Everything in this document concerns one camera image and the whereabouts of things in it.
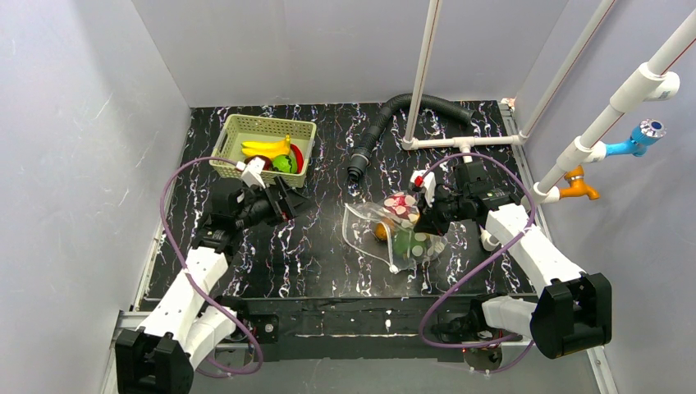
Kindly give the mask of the clear zip top bag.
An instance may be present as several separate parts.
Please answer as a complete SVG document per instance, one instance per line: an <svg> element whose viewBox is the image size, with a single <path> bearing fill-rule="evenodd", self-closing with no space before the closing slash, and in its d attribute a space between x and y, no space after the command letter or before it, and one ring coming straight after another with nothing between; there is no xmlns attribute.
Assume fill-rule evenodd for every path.
<svg viewBox="0 0 696 394"><path fill-rule="evenodd" d="M412 231L414 226L403 227L395 215L383 206L384 199L362 204L346 204L342 219L342 235L348 246L359 254L380 260L389 266L391 273L416 268L422 263L438 259L448 244L444 236L428 234L428 250L420 259L400 259L393 254L392 243L398 231ZM389 238L379 241L373 234L377 223L387 227Z"/></svg>

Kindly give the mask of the yellow fake banana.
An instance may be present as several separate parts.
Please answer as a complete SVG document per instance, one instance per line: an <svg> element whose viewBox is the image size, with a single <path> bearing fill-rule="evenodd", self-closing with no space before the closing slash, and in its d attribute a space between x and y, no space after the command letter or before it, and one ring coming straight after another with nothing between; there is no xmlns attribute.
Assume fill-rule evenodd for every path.
<svg viewBox="0 0 696 394"><path fill-rule="evenodd" d="M241 143L241 152L247 156L263 155L274 159L281 154L289 154L291 151L291 137L285 135L276 141L245 141Z"/></svg>

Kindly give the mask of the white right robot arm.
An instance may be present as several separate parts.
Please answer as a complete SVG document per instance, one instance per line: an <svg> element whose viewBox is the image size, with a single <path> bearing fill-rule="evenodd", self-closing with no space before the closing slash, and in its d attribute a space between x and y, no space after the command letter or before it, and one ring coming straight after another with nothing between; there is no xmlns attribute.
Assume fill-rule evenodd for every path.
<svg viewBox="0 0 696 394"><path fill-rule="evenodd" d="M501 243L496 253L509 253L538 294L535 303L504 293L480 295L466 315L447 323L430 324L425 315L419 332L429 329L438 339L435 347L502 330L533 340L543 355L556 359L611 341L611 283L565 257L519 199L490 182L480 161L456 166L454 189L436 183L428 170L414 172L410 183L417 194L417 232L442 236L452 222L475 221Z"/></svg>

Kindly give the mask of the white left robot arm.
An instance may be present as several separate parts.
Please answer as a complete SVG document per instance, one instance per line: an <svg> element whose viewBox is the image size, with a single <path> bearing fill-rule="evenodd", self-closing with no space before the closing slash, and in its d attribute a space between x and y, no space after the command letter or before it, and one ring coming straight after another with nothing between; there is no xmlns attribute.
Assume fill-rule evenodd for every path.
<svg viewBox="0 0 696 394"><path fill-rule="evenodd" d="M210 209L192 237L184 267L148 317L117 337L120 393L189 392L204 358L241 324L236 303L223 305L210 293L239 251L245 230L288 222L310 206L309 198L279 176L268 186L222 178L211 191Z"/></svg>

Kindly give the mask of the dark green bell pepper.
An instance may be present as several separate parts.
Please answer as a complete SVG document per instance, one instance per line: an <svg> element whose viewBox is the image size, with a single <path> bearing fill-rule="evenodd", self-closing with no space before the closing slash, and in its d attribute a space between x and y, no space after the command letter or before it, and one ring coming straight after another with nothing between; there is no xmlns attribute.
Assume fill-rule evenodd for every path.
<svg viewBox="0 0 696 394"><path fill-rule="evenodd" d="M394 237L393 254L400 259L420 259L428 250L428 234L398 231Z"/></svg>

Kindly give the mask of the red fake chili pepper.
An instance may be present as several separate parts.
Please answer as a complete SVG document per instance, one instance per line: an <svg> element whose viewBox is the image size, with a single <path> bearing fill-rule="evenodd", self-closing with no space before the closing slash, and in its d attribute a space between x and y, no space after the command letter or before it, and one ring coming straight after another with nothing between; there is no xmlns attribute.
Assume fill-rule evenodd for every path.
<svg viewBox="0 0 696 394"><path fill-rule="evenodd" d="M303 169L304 164L305 164L304 155L303 155L301 149L296 144L291 144L291 152L293 153L295 160L296 160L295 173L297 175L299 175L299 174L301 174L302 169Z"/></svg>

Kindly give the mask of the brown fake kiwi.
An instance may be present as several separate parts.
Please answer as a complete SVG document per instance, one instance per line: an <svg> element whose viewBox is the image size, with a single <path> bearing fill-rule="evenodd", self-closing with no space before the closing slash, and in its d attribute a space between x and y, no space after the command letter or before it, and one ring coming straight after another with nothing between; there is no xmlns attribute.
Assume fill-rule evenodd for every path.
<svg viewBox="0 0 696 394"><path fill-rule="evenodd" d="M382 223L377 223L375 225L373 234L379 241L387 241L389 238L387 227Z"/></svg>

